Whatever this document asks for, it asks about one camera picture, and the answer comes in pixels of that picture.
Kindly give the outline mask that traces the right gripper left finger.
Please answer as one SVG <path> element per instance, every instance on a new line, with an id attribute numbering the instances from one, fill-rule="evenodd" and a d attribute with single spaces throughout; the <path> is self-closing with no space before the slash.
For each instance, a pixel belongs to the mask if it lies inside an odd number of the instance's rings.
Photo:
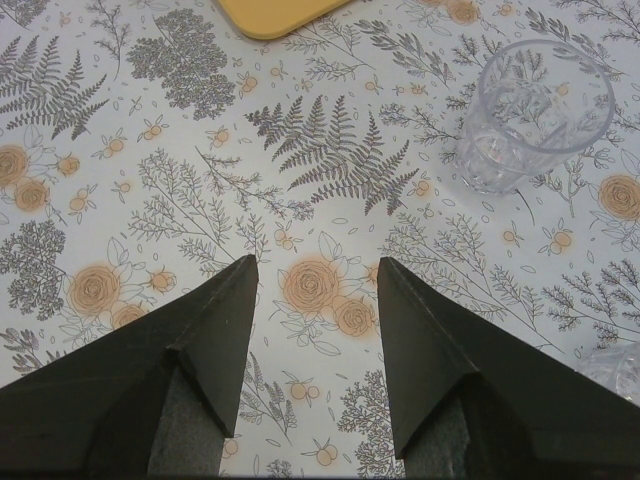
<path id="1" fill-rule="evenodd" d="M 5 474 L 215 474 L 235 432 L 258 268 L 178 299 L 1 390 Z"/>

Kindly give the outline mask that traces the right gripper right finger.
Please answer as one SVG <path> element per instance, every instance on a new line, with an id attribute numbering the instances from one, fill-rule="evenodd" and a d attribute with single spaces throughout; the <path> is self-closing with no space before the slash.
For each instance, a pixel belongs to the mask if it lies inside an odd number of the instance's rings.
<path id="1" fill-rule="evenodd" d="M 378 307 L 409 474 L 635 474 L 639 409 L 385 257 Z"/>

